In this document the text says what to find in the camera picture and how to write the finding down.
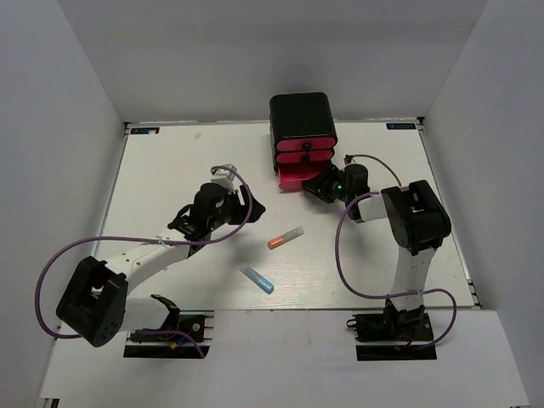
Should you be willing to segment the pink drawer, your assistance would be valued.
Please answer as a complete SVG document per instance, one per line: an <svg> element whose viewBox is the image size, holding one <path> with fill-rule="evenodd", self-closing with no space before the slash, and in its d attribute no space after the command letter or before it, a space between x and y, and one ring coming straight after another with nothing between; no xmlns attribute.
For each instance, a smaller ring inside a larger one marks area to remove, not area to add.
<svg viewBox="0 0 544 408"><path fill-rule="evenodd" d="M275 145L275 148L280 152L310 152L313 150L329 150L333 148L336 143L337 140L333 137L283 139Z"/></svg>
<svg viewBox="0 0 544 408"><path fill-rule="evenodd" d="M308 162L326 162L334 156L334 150L290 151L280 152L275 161L279 164L295 164Z"/></svg>
<svg viewBox="0 0 544 408"><path fill-rule="evenodd" d="M304 181L312 179L331 165L330 161L280 164L277 167L279 188L282 191L301 190Z"/></svg>

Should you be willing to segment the orange clear lead case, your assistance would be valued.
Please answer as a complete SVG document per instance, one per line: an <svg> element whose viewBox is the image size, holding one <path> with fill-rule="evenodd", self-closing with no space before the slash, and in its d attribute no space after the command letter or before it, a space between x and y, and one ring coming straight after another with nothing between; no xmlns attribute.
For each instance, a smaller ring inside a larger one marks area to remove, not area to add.
<svg viewBox="0 0 544 408"><path fill-rule="evenodd" d="M277 247L280 247L284 244L286 244L287 242L289 241L292 241L293 239L296 239L298 238L299 236L303 235L304 234L304 230L301 226L295 228L295 229L291 229L289 231L287 231L286 233L282 234L282 235L279 235L271 240L269 240L267 242L267 247L270 249L270 250L273 250Z"/></svg>

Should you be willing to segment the black drawer cabinet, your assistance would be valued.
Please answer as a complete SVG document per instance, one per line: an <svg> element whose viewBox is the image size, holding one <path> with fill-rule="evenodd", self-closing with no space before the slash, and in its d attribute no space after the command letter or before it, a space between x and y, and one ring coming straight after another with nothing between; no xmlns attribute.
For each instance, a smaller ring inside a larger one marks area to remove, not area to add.
<svg viewBox="0 0 544 408"><path fill-rule="evenodd" d="M275 148L279 141L319 137L333 137L337 140L327 95L313 92L273 96L269 100L269 134L275 172L280 165L275 161L276 155L280 153Z"/></svg>

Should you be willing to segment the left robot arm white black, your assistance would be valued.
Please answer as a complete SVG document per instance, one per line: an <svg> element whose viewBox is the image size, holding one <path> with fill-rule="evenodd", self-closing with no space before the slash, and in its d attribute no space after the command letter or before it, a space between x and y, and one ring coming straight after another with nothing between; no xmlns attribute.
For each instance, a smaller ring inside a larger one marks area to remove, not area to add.
<svg viewBox="0 0 544 408"><path fill-rule="evenodd" d="M225 224L255 223L265 211L247 187L230 190L205 183L193 202L182 207L150 242L106 260L89 256L80 261L56 314L94 347L124 331L175 337L179 307L162 295L131 297L131 292L158 272L195 255L208 245L214 230Z"/></svg>

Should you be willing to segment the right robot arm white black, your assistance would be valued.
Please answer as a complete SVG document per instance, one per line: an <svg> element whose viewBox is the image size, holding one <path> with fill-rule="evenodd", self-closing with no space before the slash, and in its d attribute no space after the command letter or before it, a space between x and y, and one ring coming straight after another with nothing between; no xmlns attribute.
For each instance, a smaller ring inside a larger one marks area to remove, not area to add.
<svg viewBox="0 0 544 408"><path fill-rule="evenodd" d="M388 220L399 250L394 283L384 298L383 326L390 337L401 339L424 314L428 269L451 233L451 221L427 180L372 191L368 178L365 166L348 164L342 170L332 166L302 186L327 204L343 202L341 220L357 224Z"/></svg>

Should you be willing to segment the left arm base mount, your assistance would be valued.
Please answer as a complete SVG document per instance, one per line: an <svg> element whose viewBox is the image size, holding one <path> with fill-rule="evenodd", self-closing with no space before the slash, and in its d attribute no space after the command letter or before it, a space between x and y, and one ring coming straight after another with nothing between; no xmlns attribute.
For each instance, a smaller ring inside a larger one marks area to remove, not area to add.
<svg viewBox="0 0 544 408"><path fill-rule="evenodd" d="M123 357L128 359L200 360L213 340L213 311L181 312L178 318L151 334L151 329L127 335Z"/></svg>

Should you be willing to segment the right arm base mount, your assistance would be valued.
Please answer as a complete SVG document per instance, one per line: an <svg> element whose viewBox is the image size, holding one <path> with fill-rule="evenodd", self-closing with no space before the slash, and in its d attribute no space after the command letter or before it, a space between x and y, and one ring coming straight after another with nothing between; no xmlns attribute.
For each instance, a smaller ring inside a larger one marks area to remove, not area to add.
<svg viewBox="0 0 544 408"><path fill-rule="evenodd" d="M346 321L354 332L358 361L423 361L437 360L436 348L428 346L434 332L428 313L418 323L392 332L382 314L354 314Z"/></svg>

